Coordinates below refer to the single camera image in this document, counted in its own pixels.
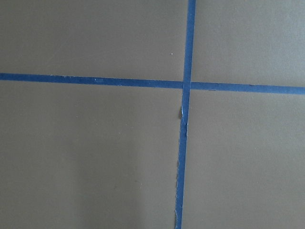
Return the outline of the long vertical blue tape strip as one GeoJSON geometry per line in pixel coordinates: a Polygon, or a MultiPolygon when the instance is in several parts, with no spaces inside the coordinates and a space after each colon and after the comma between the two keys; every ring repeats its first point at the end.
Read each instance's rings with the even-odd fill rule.
{"type": "Polygon", "coordinates": [[[175,227],[174,227],[175,229],[182,228],[182,220],[183,220],[184,179],[185,179],[189,104],[190,104],[190,90],[191,90],[191,78],[192,78],[192,63],[193,63],[195,11],[196,11],[196,0],[189,0],[188,11],[187,11],[187,22],[186,22],[183,86],[182,86],[182,101],[181,101],[181,123],[180,123],[179,152],[178,152],[178,163],[177,163],[175,227]]]}

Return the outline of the long horizontal blue tape strip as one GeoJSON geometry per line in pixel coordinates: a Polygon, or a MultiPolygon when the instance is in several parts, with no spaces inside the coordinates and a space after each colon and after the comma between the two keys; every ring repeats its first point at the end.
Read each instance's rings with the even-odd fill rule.
{"type": "MultiPolygon", "coordinates": [[[[96,77],[15,74],[15,73],[1,73],[0,79],[4,81],[25,81],[25,82],[40,82],[40,83],[70,83],[70,84],[183,89],[182,81],[164,81],[164,80],[96,78],[96,77]]],[[[297,94],[297,95],[305,94],[304,87],[277,86],[277,85],[251,85],[251,84],[234,84],[234,83],[191,82],[190,89],[209,90],[209,91],[269,93],[269,94],[297,94]]]]}

